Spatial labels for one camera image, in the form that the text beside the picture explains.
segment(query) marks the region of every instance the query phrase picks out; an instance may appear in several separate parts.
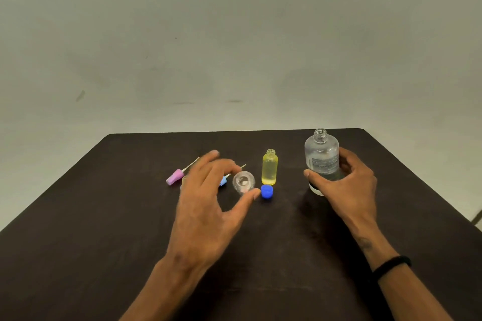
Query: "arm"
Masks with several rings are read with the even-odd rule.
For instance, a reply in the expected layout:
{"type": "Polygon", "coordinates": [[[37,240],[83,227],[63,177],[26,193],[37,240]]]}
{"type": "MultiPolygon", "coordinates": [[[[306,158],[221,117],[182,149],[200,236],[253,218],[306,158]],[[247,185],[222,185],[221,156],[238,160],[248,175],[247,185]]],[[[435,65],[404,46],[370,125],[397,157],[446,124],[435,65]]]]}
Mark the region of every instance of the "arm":
{"type": "MultiPolygon", "coordinates": [[[[378,229],[375,205],[377,179],[355,154],[340,148],[340,167],[347,176],[331,182],[305,170],[349,228],[371,270],[399,254],[378,229]]],[[[451,317],[405,264],[391,269],[378,281],[396,321],[451,321],[451,317]]]]}
{"type": "Polygon", "coordinates": [[[260,190],[244,194],[222,212],[217,192],[225,174],[241,168],[232,160],[204,155],[183,184],[166,255],[155,266],[121,321],[164,321],[194,291],[202,276],[226,250],[260,190]]]}

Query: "threaded bottle neck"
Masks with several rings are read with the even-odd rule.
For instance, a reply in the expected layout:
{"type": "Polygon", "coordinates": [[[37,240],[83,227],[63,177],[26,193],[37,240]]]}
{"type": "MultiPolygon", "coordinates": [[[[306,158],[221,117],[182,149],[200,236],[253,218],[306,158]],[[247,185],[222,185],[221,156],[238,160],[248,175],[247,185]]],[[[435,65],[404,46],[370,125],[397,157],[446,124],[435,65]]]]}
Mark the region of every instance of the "threaded bottle neck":
{"type": "Polygon", "coordinates": [[[274,156],[276,155],[276,152],[270,148],[268,151],[266,151],[266,155],[268,156],[268,158],[274,158],[274,156]]]}
{"type": "Polygon", "coordinates": [[[328,140],[328,134],[324,128],[318,128],[315,130],[313,137],[318,143],[325,143],[328,140]]]}

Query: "pink cap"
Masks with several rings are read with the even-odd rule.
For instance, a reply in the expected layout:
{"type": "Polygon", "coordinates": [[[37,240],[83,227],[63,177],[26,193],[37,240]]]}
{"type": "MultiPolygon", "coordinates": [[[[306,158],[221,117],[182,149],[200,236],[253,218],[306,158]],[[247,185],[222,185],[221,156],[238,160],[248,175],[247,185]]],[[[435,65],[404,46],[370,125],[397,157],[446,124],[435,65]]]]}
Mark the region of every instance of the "pink cap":
{"type": "Polygon", "coordinates": [[[184,176],[184,172],[181,169],[177,169],[172,175],[166,180],[166,183],[172,185],[176,183],[179,179],[184,176]]]}

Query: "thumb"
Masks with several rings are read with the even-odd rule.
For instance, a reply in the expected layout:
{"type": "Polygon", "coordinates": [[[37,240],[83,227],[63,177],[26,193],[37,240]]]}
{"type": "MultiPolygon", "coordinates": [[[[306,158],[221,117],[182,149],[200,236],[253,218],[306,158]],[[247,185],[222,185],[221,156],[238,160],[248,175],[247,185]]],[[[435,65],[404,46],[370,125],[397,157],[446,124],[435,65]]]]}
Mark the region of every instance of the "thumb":
{"type": "Polygon", "coordinates": [[[332,182],[329,181],[328,179],[323,178],[320,174],[314,172],[313,170],[310,169],[305,169],[303,171],[303,174],[305,177],[310,181],[312,184],[316,185],[320,192],[323,193],[323,190],[327,188],[328,185],[330,185],[332,182]]]}
{"type": "Polygon", "coordinates": [[[235,232],[238,232],[239,228],[241,227],[251,203],[253,203],[253,201],[260,194],[261,190],[257,188],[251,189],[249,192],[243,194],[232,210],[226,213],[228,215],[227,220],[229,222],[229,226],[233,228],[235,232]]]}

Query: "forearm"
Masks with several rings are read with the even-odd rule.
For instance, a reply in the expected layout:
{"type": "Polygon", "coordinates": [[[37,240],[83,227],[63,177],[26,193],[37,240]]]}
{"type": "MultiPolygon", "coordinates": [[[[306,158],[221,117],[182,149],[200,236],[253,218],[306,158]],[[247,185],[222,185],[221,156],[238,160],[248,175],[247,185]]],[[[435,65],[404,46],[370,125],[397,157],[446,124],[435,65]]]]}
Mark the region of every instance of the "forearm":
{"type": "MultiPolygon", "coordinates": [[[[352,233],[372,271],[399,255],[375,224],[355,228],[352,233]]],[[[396,321],[452,320],[406,264],[391,269],[378,284],[396,321]]]]}
{"type": "Polygon", "coordinates": [[[164,321],[194,291],[205,269],[181,269],[161,259],[120,321],[164,321]]]}

